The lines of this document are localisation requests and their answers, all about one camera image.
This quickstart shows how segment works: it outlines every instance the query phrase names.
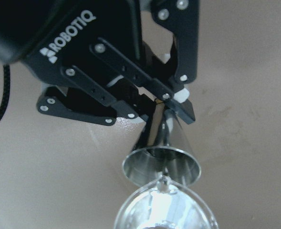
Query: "screw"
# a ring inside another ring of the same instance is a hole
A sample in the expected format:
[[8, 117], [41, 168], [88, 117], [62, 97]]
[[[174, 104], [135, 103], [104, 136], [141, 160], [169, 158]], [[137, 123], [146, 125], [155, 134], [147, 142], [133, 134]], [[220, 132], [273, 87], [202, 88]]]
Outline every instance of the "screw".
[[105, 120], [106, 123], [112, 123], [112, 121], [113, 121], [113, 120], [110, 119], [110, 118], [107, 118], [107, 119]]
[[135, 114], [128, 114], [127, 115], [129, 118], [135, 118]]
[[158, 12], [158, 18], [162, 21], [169, 17], [169, 11], [167, 9], [162, 9]]
[[187, 9], [188, 5], [189, 5], [189, 1], [188, 0], [178, 0], [177, 1], [177, 8], [179, 10]]
[[188, 76], [186, 76], [186, 75], [182, 75], [182, 76], [179, 78], [179, 80], [182, 81], [182, 82], [187, 81], [187, 79], [188, 79]]
[[94, 49], [95, 49], [95, 51], [96, 51], [97, 53], [104, 53], [105, 50], [106, 50], [106, 47], [105, 47], [104, 44], [96, 44], [96, 45], [94, 46]]
[[49, 98], [49, 99], [47, 99], [47, 103], [55, 104], [55, 99]]
[[41, 111], [48, 111], [49, 108], [47, 106], [40, 106]]
[[66, 69], [65, 73], [68, 76], [74, 76], [75, 75], [75, 70], [72, 69], [72, 68], [68, 68], [68, 69]]
[[163, 94], [163, 99], [166, 100], [166, 99], [169, 99], [170, 98], [170, 95], [168, 93], [166, 94]]

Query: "white logo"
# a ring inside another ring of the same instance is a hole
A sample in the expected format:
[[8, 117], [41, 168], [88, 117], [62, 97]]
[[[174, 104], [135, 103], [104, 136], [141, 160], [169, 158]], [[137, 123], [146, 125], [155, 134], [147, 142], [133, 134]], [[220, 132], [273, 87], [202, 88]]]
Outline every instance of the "white logo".
[[72, 37], [75, 37], [79, 30], [82, 30], [83, 27], [87, 25], [87, 22], [95, 20], [96, 17], [89, 10], [84, 10], [81, 12], [79, 17], [76, 17], [70, 25], [65, 28], [64, 32], [61, 32], [58, 37], [56, 37], [53, 43], [49, 44], [48, 48], [40, 49], [40, 53], [43, 56], [47, 56], [51, 63], [55, 63], [58, 58], [55, 56], [63, 47], [66, 46], [68, 42], [72, 40]]

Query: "shiny metal cone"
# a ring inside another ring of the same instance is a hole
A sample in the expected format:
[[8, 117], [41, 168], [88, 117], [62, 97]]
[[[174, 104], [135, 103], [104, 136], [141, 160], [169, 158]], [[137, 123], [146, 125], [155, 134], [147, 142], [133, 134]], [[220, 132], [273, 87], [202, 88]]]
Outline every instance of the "shiny metal cone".
[[189, 186], [197, 181], [201, 168], [175, 113], [157, 104], [130, 155], [123, 161], [126, 177], [143, 186], [161, 174]]

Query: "black cable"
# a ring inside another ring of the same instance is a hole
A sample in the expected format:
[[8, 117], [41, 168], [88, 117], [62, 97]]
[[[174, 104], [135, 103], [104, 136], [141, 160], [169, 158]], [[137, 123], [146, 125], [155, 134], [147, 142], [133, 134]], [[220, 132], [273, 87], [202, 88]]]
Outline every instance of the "black cable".
[[10, 97], [10, 66], [3, 66], [3, 93], [0, 104], [0, 121], [5, 114]]

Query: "beige surface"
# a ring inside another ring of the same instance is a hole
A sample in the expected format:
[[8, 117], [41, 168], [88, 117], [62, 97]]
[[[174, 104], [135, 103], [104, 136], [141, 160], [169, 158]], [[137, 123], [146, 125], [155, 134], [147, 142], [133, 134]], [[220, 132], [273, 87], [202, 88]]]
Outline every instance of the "beige surface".
[[[222, 229], [281, 229], [281, 1], [203, 0], [200, 15], [197, 121], [183, 125], [203, 168], [192, 189]], [[158, 54], [160, 36], [146, 26]], [[1, 77], [0, 64], [0, 97]], [[0, 124], [0, 229], [111, 228], [136, 189], [121, 162], [143, 124], [44, 116], [39, 94], [40, 82], [13, 65]]]

